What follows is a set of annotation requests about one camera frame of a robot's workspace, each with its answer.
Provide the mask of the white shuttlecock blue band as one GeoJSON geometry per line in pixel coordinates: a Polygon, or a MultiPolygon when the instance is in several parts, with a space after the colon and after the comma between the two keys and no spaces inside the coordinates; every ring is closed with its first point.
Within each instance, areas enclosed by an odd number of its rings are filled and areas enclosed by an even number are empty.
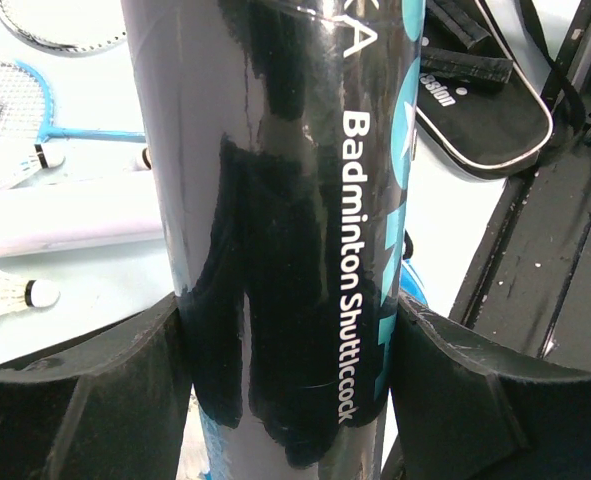
{"type": "Polygon", "coordinates": [[[60,167],[65,159],[58,146],[0,140],[0,191],[12,189],[42,170],[60,167]]]}

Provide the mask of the white shuttlecock tube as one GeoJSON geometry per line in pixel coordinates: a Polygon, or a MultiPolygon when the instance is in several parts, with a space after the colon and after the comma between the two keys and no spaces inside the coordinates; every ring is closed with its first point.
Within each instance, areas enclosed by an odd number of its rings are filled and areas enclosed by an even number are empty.
{"type": "Polygon", "coordinates": [[[162,236],[150,171],[0,192],[0,258],[162,236]]]}

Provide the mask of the black shuttlecock tube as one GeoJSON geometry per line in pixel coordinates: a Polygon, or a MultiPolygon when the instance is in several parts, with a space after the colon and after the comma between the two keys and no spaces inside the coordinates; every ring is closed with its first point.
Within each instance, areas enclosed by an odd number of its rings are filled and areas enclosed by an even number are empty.
{"type": "Polygon", "coordinates": [[[376,479],[421,1],[122,5],[215,479],[376,479]]]}

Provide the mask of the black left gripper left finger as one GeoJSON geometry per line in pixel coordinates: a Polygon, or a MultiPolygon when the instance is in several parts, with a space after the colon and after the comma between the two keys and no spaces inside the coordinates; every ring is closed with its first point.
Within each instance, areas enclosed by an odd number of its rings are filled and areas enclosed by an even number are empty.
{"type": "Polygon", "coordinates": [[[0,371],[0,479],[173,479],[191,390],[174,295],[0,371]]]}

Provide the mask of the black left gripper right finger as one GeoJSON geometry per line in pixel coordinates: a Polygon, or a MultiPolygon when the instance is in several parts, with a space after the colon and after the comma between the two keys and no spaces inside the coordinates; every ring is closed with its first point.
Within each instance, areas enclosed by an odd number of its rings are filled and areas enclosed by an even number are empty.
{"type": "Polygon", "coordinates": [[[402,294],[391,387],[410,479],[591,479],[591,373],[501,346],[402,294]]]}

